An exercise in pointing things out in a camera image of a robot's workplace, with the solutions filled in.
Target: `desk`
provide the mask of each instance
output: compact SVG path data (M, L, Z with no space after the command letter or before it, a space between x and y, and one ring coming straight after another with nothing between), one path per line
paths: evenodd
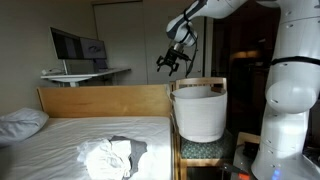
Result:
M46 75L46 76L41 76L41 79L48 79L51 81L58 81L58 82L67 82L67 83L70 83L71 87L78 87L80 81L91 79L93 77L104 76L108 74L115 74L115 73L119 73L127 70L130 70L130 68L110 68L104 72L98 72L98 73Z

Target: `white pillow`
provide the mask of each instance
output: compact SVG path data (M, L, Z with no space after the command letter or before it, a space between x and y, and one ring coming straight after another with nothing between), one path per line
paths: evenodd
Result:
M8 146L32 136L47 122L49 116L38 110L22 108L0 116L0 147Z

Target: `laundry basket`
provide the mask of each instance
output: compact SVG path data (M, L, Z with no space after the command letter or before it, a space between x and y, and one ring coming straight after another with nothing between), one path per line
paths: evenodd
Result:
M226 126L227 91L196 86L172 92L179 133L194 142L212 142L223 135Z

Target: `wooden headboard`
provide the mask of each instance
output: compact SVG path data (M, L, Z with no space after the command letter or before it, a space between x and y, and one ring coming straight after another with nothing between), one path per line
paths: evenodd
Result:
M38 88L51 118L102 116L170 117L167 85Z

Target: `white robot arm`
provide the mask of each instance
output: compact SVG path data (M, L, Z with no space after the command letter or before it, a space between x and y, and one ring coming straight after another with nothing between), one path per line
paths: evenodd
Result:
M190 23L192 18L224 18L246 1L195 1L168 24L167 35L176 44L165 58L159 58L158 66L168 65L176 71L177 58L190 60L183 54L183 47L192 46L197 39ZM281 18L266 85L261 141L252 172L262 180L320 179L320 169L302 156L309 110L320 91L320 1L256 2L280 8Z

